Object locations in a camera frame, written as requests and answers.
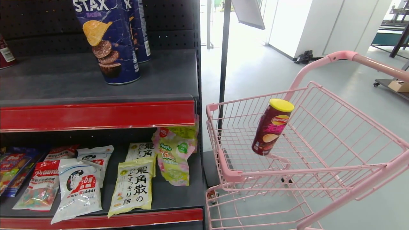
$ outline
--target yellow candy bag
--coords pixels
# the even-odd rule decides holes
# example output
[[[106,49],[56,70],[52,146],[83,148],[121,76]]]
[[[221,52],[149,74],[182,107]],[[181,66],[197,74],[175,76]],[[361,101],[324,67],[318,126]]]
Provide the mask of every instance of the yellow candy bag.
[[[152,142],[130,143],[125,162],[134,161],[140,158],[153,160],[153,177],[156,176],[156,154]]]
[[[108,218],[135,208],[151,209],[152,172],[152,159],[140,158],[118,164],[117,183]]]
[[[195,150],[194,138],[183,138],[167,128],[158,128],[152,137],[162,176],[171,185],[189,186],[187,159]]]

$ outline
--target pegboard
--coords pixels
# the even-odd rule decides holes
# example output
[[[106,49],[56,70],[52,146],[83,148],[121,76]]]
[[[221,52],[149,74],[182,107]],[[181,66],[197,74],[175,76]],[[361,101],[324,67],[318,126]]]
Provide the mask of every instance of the pegboard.
[[[60,34],[7,41],[15,57],[91,52],[84,34]]]
[[[146,0],[143,3],[148,31],[193,29],[194,1]]]
[[[194,49],[194,36],[192,30],[151,31],[148,39],[153,50]]]
[[[70,0],[2,0],[0,15],[0,32],[9,41],[82,31]]]

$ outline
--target potato chip image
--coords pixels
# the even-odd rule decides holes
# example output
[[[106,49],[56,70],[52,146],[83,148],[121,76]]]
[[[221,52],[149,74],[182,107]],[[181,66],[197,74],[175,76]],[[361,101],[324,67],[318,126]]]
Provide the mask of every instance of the potato chip image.
[[[102,23],[95,20],[85,22],[82,30],[87,37],[88,43],[92,46],[97,46],[111,24],[112,22]]]
[[[263,141],[268,143],[268,142],[272,142],[273,140],[277,139],[278,136],[272,133],[266,134],[263,136]]]

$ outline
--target cart handle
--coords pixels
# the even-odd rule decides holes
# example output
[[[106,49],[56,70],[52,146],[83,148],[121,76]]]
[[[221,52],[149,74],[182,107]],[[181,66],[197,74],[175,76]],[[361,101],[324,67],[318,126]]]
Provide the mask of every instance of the cart handle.
[[[388,75],[391,75],[393,77],[398,78],[401,81],[405,81],[405,82],[409,82],[409,72],[406,72],[404,70],[401,69],[397,69],[393,66],[381,63],[379,61],[375,61],[369,57],[365,57],[360,55],[357,52],[353,52],[353,51],[338,51],[335,53],[331,53],[328,54],[327,56],[316,60],[314,62],[311,62],[310,64],[304,66],[304,68],[302,68],[300,70],[300,72],[297,74],[297,76],[295,77],[294,81],[292,82],[291,86],[290,86],[290,90],[296,89],[298,88],[298,86],[300,85],[301,81],[303,80],[304,76],[310,72],[311,70],[321,67],[323,65],[326,65],[328,63],[334,62],[334,61],[338,61],[340,59],[347,59],[349,61],[355,61],[358,62],[362,65],[366,65],[372,69],[381,71],[383,73],[386,73]],[[285,100],[289,101],[292,97],[292,95],[294,94],[294,92],[289,92],[285,95]]]

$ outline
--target white wall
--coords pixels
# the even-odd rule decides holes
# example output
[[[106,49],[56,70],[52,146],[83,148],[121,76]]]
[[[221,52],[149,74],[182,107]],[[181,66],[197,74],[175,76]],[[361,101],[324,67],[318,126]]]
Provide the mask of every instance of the white wall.
[[[342,3],[343,0],[313,0],[295,56],[306,50],[312,50],[314,57],[322,56]]]
[[[273,0],[269,44],[291,57],[313,50],[366,54],[392,0]]]
[[[294,57],[312,0],[278,0],[269,44]]]
[[[270,41],[271,37],[271,30],[272,30],[272,25],[274,22],[274,17],[276,15],[276,9],[277,9],[277,4],[278,0],[267,0],[263,1],[265,3],[264,5],[264,10],[263,10],[263,21],[264,21],[264,26],[265,26],[265,44],[267,45]]]

